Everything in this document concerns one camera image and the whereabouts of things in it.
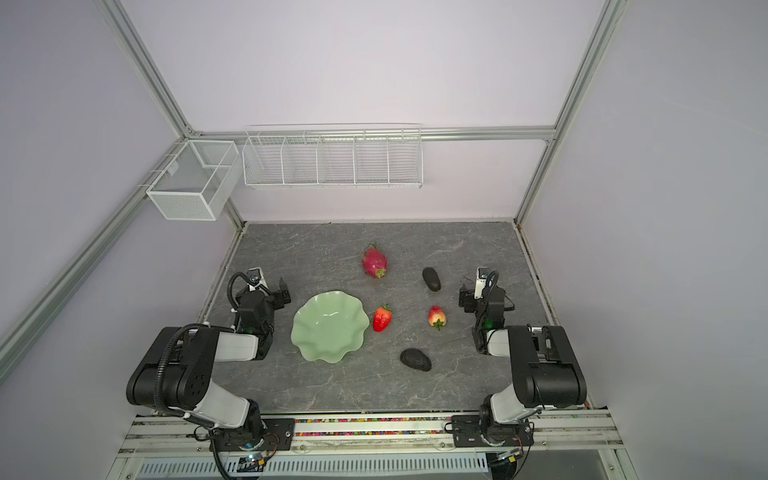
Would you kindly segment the dark avocado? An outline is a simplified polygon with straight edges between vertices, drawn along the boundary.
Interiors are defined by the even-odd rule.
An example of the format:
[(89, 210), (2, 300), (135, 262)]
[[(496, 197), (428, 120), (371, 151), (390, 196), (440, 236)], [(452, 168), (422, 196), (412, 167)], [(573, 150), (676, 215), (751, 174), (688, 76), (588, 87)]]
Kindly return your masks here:
[(432, 292), (438, 292), (442, 288), (442, 283), (437, 271), (433, 267), (426, 267), (422, 270), (422, 278), (427, 288)]
[(421, 350), (408, 348), (400, 353), (400, 361), (407, 367), (423, 372), (429, 372), (432, 369), (430, 358)]

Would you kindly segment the green wavy fruit bowl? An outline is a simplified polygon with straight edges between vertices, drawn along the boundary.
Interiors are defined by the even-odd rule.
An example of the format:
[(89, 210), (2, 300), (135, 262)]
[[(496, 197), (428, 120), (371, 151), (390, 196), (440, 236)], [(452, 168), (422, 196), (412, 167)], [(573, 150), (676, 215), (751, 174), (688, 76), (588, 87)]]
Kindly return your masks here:
[(310, 298), (294, 315), (291, 342), (311, 362), (340, 362), (359, 350), (370, 325), (363, 303), (343, 291)]

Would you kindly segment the pink dragon fruit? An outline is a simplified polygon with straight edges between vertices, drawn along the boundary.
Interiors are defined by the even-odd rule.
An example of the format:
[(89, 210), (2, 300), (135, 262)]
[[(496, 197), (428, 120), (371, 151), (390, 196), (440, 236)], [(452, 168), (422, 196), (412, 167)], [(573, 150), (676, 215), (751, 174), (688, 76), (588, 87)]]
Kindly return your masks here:
[(376, 245), (369, 244), (362, 256), (362, 267), (368, 276), (381, 279), (387, 273), (388, 259)]

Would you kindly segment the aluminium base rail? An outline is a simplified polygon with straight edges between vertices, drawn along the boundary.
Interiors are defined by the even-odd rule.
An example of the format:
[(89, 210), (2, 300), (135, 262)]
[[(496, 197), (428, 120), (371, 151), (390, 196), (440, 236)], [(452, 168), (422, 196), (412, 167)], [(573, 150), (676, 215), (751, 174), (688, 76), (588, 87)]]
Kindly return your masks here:
[[(296, 419), (286, 455), (448, 453), (453, 444), (444, 424), (457, 412), (372, 414), (277, 414)], [(537, 451), (618, 450), (625, 444), (607, 410), (546, 410), (530, 418)], [(202, 457), (210, 452), (204, 430), (182, 419), (138, 416), (118, 450), (119, 458)], [(505, 447), (469, 448), (503, 451)]]

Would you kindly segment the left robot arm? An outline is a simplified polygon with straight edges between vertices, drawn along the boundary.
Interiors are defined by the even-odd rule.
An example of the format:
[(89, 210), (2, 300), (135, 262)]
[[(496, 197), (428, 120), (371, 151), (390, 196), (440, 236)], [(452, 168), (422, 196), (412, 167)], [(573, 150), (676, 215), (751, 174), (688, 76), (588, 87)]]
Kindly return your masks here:
[(294, 433), (291, 420), (263, 419), (256, 401), (216, 384), (212, 373), (217, 363), (266, 358), (275, 312), (291, 303), (289, 288), (280, 280), (271, 289), (256, 267), (234, 273), (226, 296), (233, 324), (162, 329), (127, 383), (127, 400), (203, 428), (216, 452), (287, 450)]

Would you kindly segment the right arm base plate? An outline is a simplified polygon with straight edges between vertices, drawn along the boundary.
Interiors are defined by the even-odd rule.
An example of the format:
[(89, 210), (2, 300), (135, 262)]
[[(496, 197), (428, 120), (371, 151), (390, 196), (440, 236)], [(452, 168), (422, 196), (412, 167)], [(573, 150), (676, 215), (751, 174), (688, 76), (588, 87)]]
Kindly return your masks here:
[(454, 415), (444, 430), (458, 448), (529, 447), (534, 444), (530, 422), (500, 424), (475, 415)]

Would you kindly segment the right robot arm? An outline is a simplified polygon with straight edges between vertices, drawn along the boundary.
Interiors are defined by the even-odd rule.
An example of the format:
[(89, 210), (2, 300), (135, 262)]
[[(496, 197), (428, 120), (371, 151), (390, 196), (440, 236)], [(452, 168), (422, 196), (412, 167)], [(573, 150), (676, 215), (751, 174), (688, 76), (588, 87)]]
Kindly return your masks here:
[(587, 385), (580, 365), (561, 326), (505, 324), (506, 294), (487, 287), (480, 295), (463, 286), (458, 304), (475, 316), (473, 343), (478, 353), (509, 361), (511, 383), (486, 396), (478, 415), (467, 417), (473, 433), (460, 433), (457, 444), (481, 441), (490, 446), (529, 446), (533, 441), (530, 418), (547, 406), (583, 405)]

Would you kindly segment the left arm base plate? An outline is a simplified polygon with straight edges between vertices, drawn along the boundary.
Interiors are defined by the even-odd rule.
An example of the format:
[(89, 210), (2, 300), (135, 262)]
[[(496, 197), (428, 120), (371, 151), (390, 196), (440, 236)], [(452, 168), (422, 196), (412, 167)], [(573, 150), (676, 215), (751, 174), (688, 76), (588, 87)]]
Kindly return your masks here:
[(235, 429), (216, 429), (212, 442), (218, 452), (286, 451), (291, 448), (295, 426), (292, 417), (247, 420)]

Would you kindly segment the white mesh box basket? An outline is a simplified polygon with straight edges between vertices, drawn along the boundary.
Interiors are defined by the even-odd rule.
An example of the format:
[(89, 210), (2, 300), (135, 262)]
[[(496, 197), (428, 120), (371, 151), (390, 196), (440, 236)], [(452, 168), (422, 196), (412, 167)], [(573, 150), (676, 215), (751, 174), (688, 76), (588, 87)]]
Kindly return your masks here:
[(187, 140), (150, 183), (147, 195), (167, 220), (215, 221), (242, 175), (235, 142)]

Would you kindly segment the red yellow strawberry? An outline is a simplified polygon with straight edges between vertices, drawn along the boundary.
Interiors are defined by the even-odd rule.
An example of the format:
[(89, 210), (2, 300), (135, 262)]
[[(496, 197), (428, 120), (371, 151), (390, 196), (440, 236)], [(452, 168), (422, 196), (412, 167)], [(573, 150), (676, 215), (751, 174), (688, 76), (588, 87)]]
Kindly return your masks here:
[(433, 328), (442, 329), (447, 323), (447, 316), (444, 310), (439, 306), (433, 306), (428, 314), (428, 323)]

